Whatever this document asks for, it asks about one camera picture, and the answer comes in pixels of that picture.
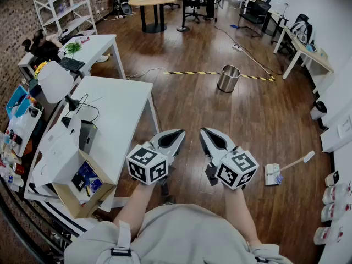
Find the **brick wall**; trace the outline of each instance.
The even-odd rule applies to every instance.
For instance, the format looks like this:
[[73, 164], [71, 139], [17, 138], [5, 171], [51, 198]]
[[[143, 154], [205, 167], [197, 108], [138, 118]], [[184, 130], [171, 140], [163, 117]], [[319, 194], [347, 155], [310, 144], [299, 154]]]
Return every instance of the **brick wall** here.
[[[60, 0], [54, 6], [58, 8], [59, 4], [63, 2], [69, 5], [68, 0]], [[96, 7], [102, 16], [107, 15], [112, 7], [109, 0], [90, 0], [90, 4], [95, 22], [100, 19], [95, 12]], [[50, 11], [45, 11], [42, 11], [44, 21], [51, 17]], [[88, 15], [87, 7], [82, 6], [78, 13]], [[73, 15], [68, 14], [60, 20], [61, 26], [72, 19]], [[81, 29], [85, 30], [89, 26], [90, 24], [85, 22]], [[32, 39], [33, 34], [40, 28], [33, 0], [0, 0], [0, 130], [4, 130], [8, 123], [5, 106], [23, 78], [17, 67], [18, 62], [25, 55], [21, 44], [25, 39]], [[57, 28], [53, 24], [47, 27], [47, 30], [48, 32], [56, 32]]]

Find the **gray shirt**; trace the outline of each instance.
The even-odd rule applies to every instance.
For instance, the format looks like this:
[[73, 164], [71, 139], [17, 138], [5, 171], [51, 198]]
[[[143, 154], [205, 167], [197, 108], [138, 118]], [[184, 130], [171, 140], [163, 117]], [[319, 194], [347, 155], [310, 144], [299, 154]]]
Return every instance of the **gray shirt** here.
[[291, 263], [277, 245], [249, 248], [228, 221], [196, 205], [160, 206], [146, 213], [130, 257], [111, 256], [118, 236], [115, 224], [101, 222], [66, 248], [65, 263]]

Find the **white shoe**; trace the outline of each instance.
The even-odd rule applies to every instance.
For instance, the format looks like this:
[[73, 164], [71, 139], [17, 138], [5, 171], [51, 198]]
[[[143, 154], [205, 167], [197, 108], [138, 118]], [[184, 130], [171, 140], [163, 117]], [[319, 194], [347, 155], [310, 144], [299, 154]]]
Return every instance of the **white shoe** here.
[[95, 62], [96, 63], [103, 63], [103, 62], [106, 62], [107, 60], [109, 60], [109, 56], [101, 55], [101, 57], [98, 60], [96, 60]]

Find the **round table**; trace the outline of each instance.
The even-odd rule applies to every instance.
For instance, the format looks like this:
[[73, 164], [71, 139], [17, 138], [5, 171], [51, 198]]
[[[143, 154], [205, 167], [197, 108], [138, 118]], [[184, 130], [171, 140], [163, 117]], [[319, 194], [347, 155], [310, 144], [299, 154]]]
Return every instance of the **round table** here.
[[[172, 3], [176, 0], [130, 0], [128, 4], [131, 6], [140, 6], [141, 18], [142, 18], [142, 31], [146, 33], [157, 33], [164, 31], [167, 26], [164, 25], [164, 4]], [[160, 24], [158, 23], [158, 8], [160, 5]], [[145, 6], [154, 6], [154, 23], [145, 24]]]

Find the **metal trash can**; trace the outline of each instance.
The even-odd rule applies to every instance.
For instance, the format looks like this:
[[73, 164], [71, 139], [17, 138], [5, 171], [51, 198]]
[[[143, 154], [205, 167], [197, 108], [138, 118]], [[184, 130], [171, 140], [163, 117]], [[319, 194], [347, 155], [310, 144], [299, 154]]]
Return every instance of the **metal trash can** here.
[[314, 102], [314, 108], [310, 111], [310, 116], [313, 120], [317, 120], [327, 113], [325, 104], [321, 101]]
[[226, 93], [231, 93], [235, 89], [235, 85], [241, 73], [238, 68], [233, 65], [225, 65], [222, 68], [221, 76], [218, 81], [218, 88]]

